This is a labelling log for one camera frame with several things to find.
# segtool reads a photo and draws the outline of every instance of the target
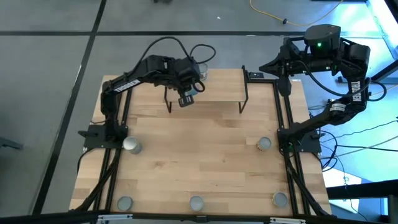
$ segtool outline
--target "gray floor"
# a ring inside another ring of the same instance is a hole
[[[99,0],[3,0],[0,1],[0,30],[89,31],[99,4]],[[253,4],[280,17],[289,17],[292,22],[309,22],[318,19],[336,3],[283,0],[270,4],[253,0]],[[353,34],[352,37],[356,37],[354,34],[358,32],[360,36],[379,33],[363,3],[343,3],[319,24],[327,22],[342,26],[343,31]],[[248,1],[174,0],[171,4],[152,4],[149,0],[108,0],[99,29],[293,31],[305,30],[305,27],[283,26],[270,17],[252,11]],[[64,212],[68,209],[76,177],[76,162],[83,145],[83,138],[77,135],[77,131],[88,127],[102,76],[130,70],[146,46],[156,38],[96,38],[44,212]],[[240,68],[245,64],[252,71],[277,55],[283,39],[271,36],[178,38],[187,49],[199,43],[213,45],[218,53],[208,63],[210,68]],[[88,37],[0,37],[0,136],[24,144],[23,151],[0,150],[0,217],[29,213],[87,40]],[[383,39],[351,40],[372,49],[368,76],[393,61]],[[183,56],[178,45],[171,40],[158,43],[149,54]],[[195,57],[205,58],[209,54],[206,50],[198,50]],[[336,91],[347,90],[346,85],[337,84],[336,77],[330,74],[318,73],[316,77]],[[335,98],[320,91],[309,77],[297,75],[295,78],[303,80],[309,106],[324,104],[328,98]],[[380,91],[378,86],[372,85],[370,89]],[[351,122],[325,129],[339,135],[393,120],[397,116],[393,112],[398,109],[397,103],[394,104],[397,97],[398,88],[395,88],[389,91],[385,100],[369,102],[368,109]],[[396,128],[397,124],[391,124],[376,131],[340,138],[339,144],[368,146],[393,136]],[[390,142],[383,147],[393,149],[397,143]],[[346,151],[350,149],[339,148],[340,154]],[[396,173],[391,172],[398,169],[397,157],[398,154],[393,152],[365,150],[343,156],[341,160],[350,174],[380,181],[398,178]]]

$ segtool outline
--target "wire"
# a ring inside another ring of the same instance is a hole
[[[351,204],[351,208],[356,212],[356,213],[358,213],[358,215],[361,215],[367,222],[368,222],[368,219],[364,216],[364,215],[362,215],[359,211],[357,211],[357,209],[355,209],[354,207],[353,207],[353,201],[350,199],[349,200],[349,203]]]
[[[105,121],[106,121],[106,120],[103,120],[103,121],[97,121],[97,122],[90,121],[90,123],[93,123],[93,124],[101,124],[101,123],[105,123]]]
[[[338,145],[338,146],[339,146],[339,147],[366,148],[366,149],[375,149],[375,150],[381,150],[381,151],[398,152],[398,150],[383,149],[383,148],[376,148],[376,147],[366,147],[366,146],[342,146],[342,145]]]
[[[353,133],[351,133],[351,134],[343,134],[343,135],[341,135],[341,136],[337,136],[336,138],[341,138],[341,137],[343,137],[343,136],[350,136],[350,135],[353,135],[353,134],[358,134],[358,133],[362,133],[362,132],[365,132],[365,131],[370,131],[370,130],[373,130],[373,129],[376,129],[376,128],[378,128],[378,127],[385,126],[385,125],[388,125],[388,124],[391,124],[391,123],[394,123],[394,122],[398,122],[398,120],[393,120],[393,121],[390,121],[390,122],[388,122],[388,123],[380,124],[380,125],[377,125],[376,127],[368,128],[368,129],[365,129],[365,130],[362,130],[362,131],[355,131],[355,132],[353,132]],[[333,138],[328,139],[328,140],[326,140],[326,141],[322,141],[321,143],[330,141],[330,140],[332,140],[332,139],[333,139]]]
[[[199,90],[195,84],[192,85],[192,88],[197,91],[198,93],[202,93],[206,90],[205,84],[203,84],[203,82],[201,82],[200,80],[198,81],[199,85],[201,86],[201,90]]]
[[[364,148],[362,148],[362,149],[358,149],[358,150],[355,150],[355,151],[352,151],[352,152],[347,152],[347,153],[344,153],[344,154],[341,154],[341,155],[338,155],[338,156],[345,156],[345,155],[348,155],[348,154],[351,154],[351,153],[354,153],[354,152],[362,151],[362,150],[364,150],[364,149],[370,149],[370,148],[372,148],[372,147],[374,147],[374,146],[378,146],[378,145],[384,144],[384,143],[389,142],[389,141],[392,141],[392,140],[394,140],[394,139],[396,139],[396,138],[398,138],[398,135],[395,136],[395,137],[393,137],[393,138],[390,138],[390,139],[388,139],[388,140],[385,140],[384,142],[377,143],[377,144],[375,144],[375,145],[373,145],[373,146],[364,147]]]
[[[395,85],[393,85],[393,86],[390,86],[389,88],[387,88],[387,91],[390,90],[390,89],[392,89],[392,88],[395,88],[395,87],[397,87],[397,86],[398,86],[398,84],[395,84]],[[380,94],[380,93],[384,93],[384,90],[383,90],[383,91],[380,91],[380,92],[377,92],[377,93],[375,93],[375,94],[372,94],[372,96],[376,96],[376,95],[378,95],[378,94]]]
[[[325,147],[325,148],[327,148],[327,149],[329,149],[330,151],[333,152],[333,150],[332,150],[331,148],[329,148],[329,147],[327,147],[327,146],[324,146],[324,145],[322,145],[322,144],[321,144],[321,146],[323,146],[323,147]],[[343,163],[341,162],[341,160],[340,160],[340,158],[339,158],[338,156],[336,156],[335,158],[339,161],[339,163],[340,163],[340,165],[341,165],[341,168],[343,169],[344,186],[345,186],[345,190],[347,191],[347,194],[349,194],[349,192],[348,192],[348,190],[347,190],[347,177],[346,177],[346,171],[345,171],[344,165],[343,165]],[[358,213],[359,215],[361,215],[361,216],[368,222],[368,219],[353,207],[353,202],[352,202],[351,199],[349,200],[349,203],[351,204],[351,208],[352,208],[356,213]]]
[[[139,64],[142,62],[142,59],[144,59],[145,55],[148,53],[149,49],[150,49],[154,44],[156,44],[156,43],[158,43],[159,41],[164,40],[164,39],[173,39],[173,40],[177,41],[178,44],[181,46],[181,49],[182,49],[182,51],[184,52],[184,54],[185,54],[187,57],[190,57],[189,54],[188,54],[188,52],[187,52],[187,50],[185,49],[184,45],[181,43],[180,40],[178,40],[178,39],[175,38],[175,37],[171,37],[171,36],[161,37],[161,38],[159,38],[159,39],[153,41],[151,44],[149,44],[149,46],[145,49],[144,53],[142,54],[141,58],[138,60],[136,66],[135,66],[130,72],[127,72],[126,75],[129,76],[129,75],[133,74],[133,73],[137,70]]]
[[[381,88],[383,88],[383,95],[381,95],[379,98],[377,98],[377,99],[368,99],[368,101],[371,101],[371,102],[376,102],[376,101],[379,101],[379,100],[382,100],[386,95],[387,95],[387,88],[386,88],[386,86],[384,85],[384,84],[382,84],[382,83],[379,83],[379,82],[377,82],[377,81],[372,81],[373,83],[376,83],[376,84],[378,84],[378,85],[380,85],[381,86]]]
[[[320,88],[322,88],[322,89],[324,89],[325,91],[327,91],[327,92],[329,92],[329,93],[331,93],[331,94],[333,94],[333,95],[336,95],[336,96],[340,96],[340,97],[352,97],[352,96],[357,95],[358,93],[361,93],[362,91],[364,91],[364,90],[369,86],[369,84],[370,84],[370,82],[371,82],[371,79],[370,79],[370,78],[366,78],[366,79],[365,79],[365,85],[364,85],[362,88],[360,88],[358,91],[355,91],[354,93],[349,93],[349,94],[337,93],[337,92],[335,92],[335,91],[333,91],[333,90],[327,88],[326,86],[322,85],[322,83],[320,83],[320,82],[312,75],[312,73],[310,72],[310,70],[308,69],[307,65],[306,65],[304,62],[302,62],[302,61],[300,61],[300,60],[297,60],[297,61],[295,61],[295,62],[299,62],[299,63],[301,63],[301,64],[304,66],[305,70],[307,71],[307,74],[311,77],[311,79],[312,79]]]
[[[264,15],[267,15],[267,16],[270,16],[270,17],[272,17],[272,18],[274,18],[274,19],[277,19],[277,20],[279,20],[279,21],[282,21],[284,24],[288,23],[288,24],[291,24],[291,25],[293,25],[293,26],[310,26],[310,25],[312,25],[312,24],[314,24],[314,23],[320,21],[321,19],[325,18],[327,15],[329,15],[333,10],[335,10],[335,9],[337,8],[337,6],[339,6],[339,5],[343,2],[343,0],[341,0],[333,9],[331,9],[331,10],[330,10],[328,13],[326,13],[324,16],[322,16],[321,18],[319,18],[319,19],[317,19],[317,20],[315,20],[314,22],[311,22],[311,23],[309,23],[309,24],[296,24],[296,23],[294,23],[294,22],[289,22],[287,19],[281,19],[281,18],[279,18],[279,17],[277,17],[277,16],[275,16],[275,15],[272,15],[271,13],[263,12],[263,11],[258,10],[258,9],[256,9],[256,8],[253,6],[251,0],[249,0],[249,2],[250,2],[251,8],[252,8],[253,10],[255,10],[256,12],[261,13],[261,14],[264,14]]]
[[[279,154],[282,155],[282,156],[284,156],[284,154],[283,154],[281,151],[279,151]],[[291,158],[291,157],[293,157],[293,156],[294,156],[294,154],[292,153],[292,155],[289,156],[289,158]]]
[[[324,133],[330,134],[330,135],[333,137],[333,139],[335,140],[335,142],[336,142],[335,150],[333,150],[333,152],[332,152],[332,154],[331,154],[329,160],[328,160],[327,162],[325,162],[325,164],[322,166],[322,169],[324,169],[326,166],[328,166],[328,165],[330,164],[332,158],[336,155],[338,143],[337,143],[336,137],[335,137],[332,133],[330,133],[330,132],[328,132],[328,131],[323,131],[323,130],[321,130],[320,132],[324,132]]]
[[[324,158],[320,158],[320,159],[321,159],[321,160],[322,160],[322,159],[335,159],[335,163],[334,163],[329,169],[327,169],[327,170],[322,170],[322,172],[326,172],[326,171],[329,171],[329,170],[335,168],[335,166],[336,166],[336,164],[337,164],[337,159],[336,159],[335,157],[324,157]]]
[[[93,150],[93,149],[87,149],[87,150],[79,157],[79,160],[78,160],[78,162],[77,162],[77,174],[79,174],[81,159],[85,156],[85,154],[91,152],[92,150]]]
[[[211,59],[213,59],[214,56],[216,56],[216,49],[215,49],[213,46],[210,46],[210,45],[207,45],[207,44],[196,44],[196,45],[191,49],[191,52],[189,53],[189,56],[192,57],[193,50],[195,50],[195,48],[200,47],[200,46],[211,48],[211,49],[213,50],[213,55],[212,55],[209,59],[206,59],[206,60],[201,61],[201,62],[197,62],[197,64],[206,63],[206,62],[210,61]]]
[[[322,108],[325,108],[325,106],[316,105],[316,106],[310,106],[310,107],[308,107],[309,110],[319,110],[319,109],[322,109]]]

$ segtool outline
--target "black metal frame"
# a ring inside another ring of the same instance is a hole
[[[241,105],[241,102],[238,102],[238,106],[239,106],[239,113],[243,112],[244,107],[246,106],[246,103],[249,100],[249,93],[248,93],[248,80],[249,80],[249,74],[248,71],[245,69],[244,65],[242,65],[242,70],[243,70],[243,82],[244,82],[244,93],[245,93],[245,97],[246,99],[243,102],[243,106]],[[172,102],[169,102],[167,100],[167,87],[164,87],[164,102],[166,104],[167,107],[167,111],[169,113],[172,112]]]
[[[272,84],[276,105],[276,112],[278,117],[279,128],[284,127],[284,120],[282,114],[282,108],[280,105],[279,92],[277,91],[277,80],[270,79],[257,79],[257,78],[248,78],[248,83],[265,83]],[[129,112],[129,105],[131,101],[132,90],[127,92],[126,102],[124,104],[123,118],[121,124],[125,125]],[[285,98],[285,106],[286,113],[289,120],[289,124],[293,123],[292,112],[290,109],[290,101],[289,98]],[[106,170],[108,168],[110,156],[110,149],[106,149],[104,151],[104,160],[101,170]],[[310,215],[310,210],[308,207],[308,202],[303,197],[303,207],[304,207],[304,215],[299,214],[297,199],[295,196],[295,187],[292,176],[289,172],[287,174],[287,182],[289,186],[289,194],[290,194],[290,204],[292,207],[292,217],[269,217],[269,216],[241,216],[241,215],[179,215],[179,214],[155,214],[155,213],[111,213],[111,202],[113,198],[113,192],[116,185],[116,176],[118,172],[119,160],[121,157],[121,149],[116,149],[115,152],[115,160],[116,167],[114,172],[111,174],[109,181],[109,189],[106,197],[106,205],[105,210],[93,210],[93,211],[76,211],[76,212],[68,212],[68,213],[54,213],[54,214],[43,214],[43,215],[34,215],[34,216],[24,216],[24,217],[8,217],[8,218],[0,218],[2,223],[25,223],[28,222],[31,224],[34,223],[84,223],[91,222],[94,223],[96,219],[98,219],[98,215],[106,215],[106,214],[129,214],[128,218],[134,219],[154,219],[154,220],[180,220],[180,221],[194,221],[198,223],[210,222],[210,221],[234,221],[234,222],[264,222],[270,223],[271,221],[276,221],[276,218],[293,218],[293,219],[301,219],[305,220],[307,223],[327,223],[327,224],[340,224],[340,223],[365,223],[361,221],[353,221],[353,220],[344,220],[333,217],[317,217]],[[289,152],[283,152],[283,157],[285,161],[285,168],[287,169],[287,161],[290,160]],[[294,152],[294,157],[297,166],[297,172],[299,174],[300,179],[303,181],[302,167],[301,161],[299,157],[299,153],[297,151]],[[96,204],[99,205],[99,198],[101,195],[98,195]]]

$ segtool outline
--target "cable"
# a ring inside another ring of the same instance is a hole
[[[354,153],[354,152],[362,151],[362,150],[364,150],[364,149],[370,149],[370,148],[372,148],[372,147],[374,147],[374,146],[378,146],[378,145],[384,144],[384,143],[389,142],[389,141],[391,141],[391,140],[394,140],[394,139],[396,139],[396,138],[398,138],[398,135],[395,136],[395,137],[393,137],[393,138],[390,138],[390,139],[388,139],[388,140],[385,140],[384,142],[377,143],[377,144],[375,144],[375,145],[373,145],[373,146],[364,147],[364,148],[362,148],[362,149],[358,149],[358,150],[355,150],[355,151],[352,151],[352,152],[347,152],[347,153],[344,153],[344,154],[341,154],[341,155],[338,155],[338,156],[345,156],[345,155],[348,155],[348,154],[351,154],[351,153]]]
[[[322,106],[322,105],[308,107],[309,110],[319,110],[319,109],[323,109],[323,108],[325,108],[325,106]]]
[[[328,131],[320,131],[320,132],[324,132],[324,133],[327,133],[327,134],[330,134],[332,137],[333,137],[333,139],[335,140],[335,142],[336,142],[336,145],[335,145],[335,150],[333,150],[333,152],[332,152],[332,154],[331,154],[331,156],[330,156],[330,158],[329,158],[329,160],[327,161],[327,162],[325,162],[325,164],[322,166],[322,169],[324,169],[326,166],[328,166],[329,164],[330,164],[330,162],[331,162],[331,160],[332,160],[332,158],[336,155],[336,151],[337,151],[337,145],[338,145],[338,143],[337,143],[337,139],[336,139],[336,137],[332,134],[332,133],[330,133],[330,132],[328,132]]]
[[[283,154],[281,151],[279,151],[279,154],[282,155],[282,156],[284,156],[284,154]],[[294,156],[294,154],[292,153],[292,155],[289,156],[289,158],[291,158],[291,157],[293,157],[293,156]]]
[[[370,84],[370,82],[371,82],[371,79],[370,79],[370,78],[366,78],[366,79],[365,79],[365,85],[364,85],[362,88],[360,88],[358,91],[355,91],[354,93],[348,93],[348,94],[337,93],[337,92],[335,92],[335,91],[333,91],[333,90],[327,88],[326,86],[322,85],[322,83],[320,83],[320,82],[312,75],[312,73],[310,72],[310,70],[308,69],[308,67],[306,66],[306,64],[305,64],[304,62],[302,62],[302,61],[300,61],[300,60],[297,60],[297,61],[295,61],[295,62],[300,62],[300,63],[304,66],[305,70],[307,71],[307,74],[311,77],[311,79],[312,79],[320,88],[322,88],[322,89],[324,89],[325,91],[327,91],[327,92],[329,92],[329,93],[331,93],[331,94],[333,94],[333,95],[336,95],[336,96],[340,96],[340,97],[352,97],[352,96],[357,95],[358,93],[361,93],[362,91],[364,91],[364,90],[369,86],[369,84]]]
[[[336,164],[337,164],[337,159],[336,159],[335,157],[324,157],[324,158],[320,158],[320,159],[335,159],[335,163],[334,163],[329,169],[327,169],[327,170],[322,170],[322,172],[326,172],[326,171],[329,171],[329,170],[335,168],[335,166],[336,166]]]
[[[116,166],[118,165],[118,160],[120,158],[120,155],[113,157],[111,165],[109,165],[108,169],[104,173],[104,176],[100,178],[98,181],[97,185],[94,187],[94,189],[90,192],[90,194],[87,196],[87,198],[83,201],[83,203],[77,207],[75,210],[77,211],[87,211],[90,207],[90,205],[93,203],[94,198],[99,194],[99,192],[103,189],[105,183],[107,183],[109,177],[111,174],[114,172]]]
[[[149,46],[145,49],[144,53],[142,54],[141,58],[138,60],[136,66],[135,66],[130,72],[127,72],[126,76],[129,76],[129,75],[133,74],[133,73],[137,70],[139,64],[142,62],[142,59],[144,59],[145,55],[148,53],[149,49],[150,49],[154,44],[156,44],[156,43],[158,43],[159,41],[164,40],[164,39],[173,39],[173,40],[177,41],[178,44],[181,46],[182,51],[184,51],[184,54],[185,54],[187,57],[190,57],[189,54],[188,54],[188,52],[187,52],[187,50],[185,49],[184,45],[181,43],[180,40],[178,40],[178,39],[175,38],[175,37],[170,37],[170,36],[161,37],[161,38],[159,38],[159,39],[157,39],[157,40],[155,40],[155,41],[153,41],[152,43],[149,44]]]
[[[101,123],[105,123],[105,121],[106,121],[106,120],[103,120],[103,121],[97,121],[97,122],[90,121],[90,123],[93,123],[93,124],[101,124]]]
[[[296,24],[296,23],[294,23],[294,22],[289,22],[287,19],[281,19],[281,18],[279,18],[279,17],[277,17],[277,16],[275,16],[275,15],[272,15],[271,13],[263,12],[263,11],[258,10],[258,9],[256,9],[256,8],[253,6],[251,0],[249,0],[249,2],[250,2],[251,8],[252,8],[253,10],[255,10],[256,12],[261,13],[261,14],[264,14],[264,15],[267,15],[267,16],[270,16],[270,17],[272,17],[272,18],[274,18],[274,19],[277,19],[277,20],[279,20],[279,21],[282,21],[283,24],[288,23],[288,24],[291,24],[291,25],[293,25],[293,26],[310,26],[310,25],[312,25],[312,24],[314,24],[314,23],[320,21],[321,19],[325,18],[327,15],[329,15],[333,10],[335,10],[335,9],[337,8],[337,6],[339,6],[339,5],[343,2],[343,0],[341,0],[333,9],[331,9],[331,10],[330,10],[328,13],[326,13],[324,16],[322,16],[321,18],[319,18],[319,19],[317,19],[317,20],[315,20],[314,22],[311,22],[311,23],[309,23],[309,24]]]
[[[79,169],[80,169],[80,162],[81,159],[89,152],[91,152],[92,149],[87,149],[85,152],[83,152],[83,154],[79,157],[79,160],[77,161],[77,174],[79,174]]]
[[[375,150],[381,150],[381,151],[389,151],[389,152],[398,152],[398,150],[393,150],[393,149],[383,149],[383,148],[376,148],[376,147],[366,147],[366,146],[342,146],[338,145],[339,147],[350,147],[350,148],[366,148],[366,149],[375,149]]]
[[[381,86],[381,88],[383,88],[383,95],[381,95],[379,98],[374,99],[374,100],[373,99],[368,99],[368,101],[376,102],[376,101],[382,100],[387,95],[386,86],[384,84],[382,84],[382,83],[377,82],[377,81],[372,81],[372,82],[378,84],[379,86]]]
[[[343,135],[341,135],[341,136],[337,136],[336,138],[341,138],[341,137],[343,137],[343,136],[350,136],[350,135],[353,135],[353,134],[358,134],[358,133],[362,133],[362,132],[365,132],[365,131],[370,131],[370,130],[373,130],[373,129],[376,129],[376,128],[378,128],[378,127],[385,126],[385,125],[388,125],[388,124],[391,124],[391,123],[394,123],[394,122],[398,122],[398,120],[393,120],[393,121],[390,121],[390,122],[388,122],[388,123],[380,124],[380,125],[377,125],[376,127],[368,128],[368,129],[365,129],[365,130],[362,130],[362,131],[355,131],[355,132],[353,132],[353,133],[351,133],[351,134],[343,134]],[[333,139],[333,138],[328,139],[328,140],[326,140],[326,141],[322,141],[321,143],[330,141],[330,140],[332,140],[332,139]]]
[[[387,91],[390,90],[390,89],[393,89],[393,88],[395,88],[395,87],[397,87],[397,86],[398,86],[398,84],[395,84],[395,85],[393,85],[393,86],[390,86],[389,88],[387,88]],[[378,95],[378,94],[380,94],[380,93],[384,93],[384,90],[383,90],[383,91],[380,91],[380,92],[377,92],[377,93],[375,93],[375,94],[372,94],[372,96],[376,96],[376,95]]]
[[[356,213],[358,213],[358,215],[361,215],[367,222],[368,222],[368,219],[364,216],[364,215],[362,215],[359,211],[357,211],[357,209],[355,209],[354,207],[353,207],[353,201],[350,199],[349,200],[349,203],[351,204],[351,208],[356,212]]]
[[[323,147],[325,147],[325,148],[327,148],[327,149],[329,149],[330,151],[333,152],[333,150],[332,150],[331,148],[329,148],[329,147],[327,147],[327,146],[324,146],[324,145],[322,145],[322,144],[321,144],[321,146],[323,146]],[[336,159],[340,162],[341,168],[343,169],[344,186],[345,186],[345,189],[346,189],[346,191],[347,191],[347,194],[349,194],[349,192],[348,192],[348,190],[347,190],[347,177],[346,177],[346,171],[345,171],[344,165],[343,165],[343,163],[341,162],[341,160],[340,160],[340,158],[339,158],[338,156],[336,156]],[[352,202],[351,199],[349,200],[349,203],[351,204],[351,208],[352,208],[356,213],[358,213],[359,215],[361,215],[361,216],[368,222],[368,219],[353,207],[353,202]]]
[[[202,93],[206,90],[205,84],[203,84],[203,82],[201,82],[200,80],[198,81],[199,85],[201,86],[201,90],[199,90],[195,84],[192,85],[192,88],[197,91],[198,93]]]
[[[216,49],[215,49],[213,46],[210,46],[210,45],[207,45],[207,44],[196,44],[196,45],[191,49],[191,52],[189,53],[189,56],[192,57],[193,50],[195,50],[195,48],[200,47],[200,46],[211,48],[211,49],[213,50],[213,55],[212,55],[209,59],[206,59],[206,60],[201,61],[201,62],[197,62],[197,64],[206,63],[206,62],[210,61],[211,59],[213,59],[214,56],[216,56]]]

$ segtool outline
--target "yellow cable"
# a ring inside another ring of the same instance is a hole
[[[326,13],[326,14],[325,14],[324,16],[322,16],[320,19],[318,19],[318,20],[316,20],[316,21],[314,21],[314,22],[311,22],[311,23],[309,23],[309,24],[296,24],[296,23],[294,23],[294,22],[289,22],[289,21],[287,21],[286,23],[291,24],[291,25],[293,25],[293,26],[310,26],[310,25],[312,25],[312,24],[314,24],[314,23],[320,21],[321,19],[325,18],[327,15],[329,15],[329,14],[330,14],[333,10],[335,10],[335,9],[337,8],[337,6],[339,6],[343,1],[344,1],[344,0],[341,0],[333,9],[331,9],[328,13]],[[270,13],[268,13],[268,12],[263,12],[263,11],[260,11],[260,10],[256,9],[256,8],[252,5],[251,0],[249,0],[249,2],[250,2],[251,8],[252,8],[253,10],[255,10],[256,12],[259,12],[259,13],[264,14],[264,15],[267,15],[267,16],[271,16],[272,18],[277,19],[277,20],[282,21],[282,22],[284,21],[283,19],[281,19],[281,18],[279,18],[279,17],[277,17],[277,16],[275,16],[275,15],[272,15],[272,14],[270,14]]]
[[[398,86],[398,84],[395,84],[395,85],[391,86],[390,88],[387,88],[387,91],[389,91],[390,89],[395,88],[395,87],[397,87],[397,86]],[[380,92],[377,92],[377,93],[375,93],[375,94],[372,94],[372,96],[376,96],[376,95],[378,95],[378,94],[380,94],[380,93],[384,93],[384,91],[380,91]]]

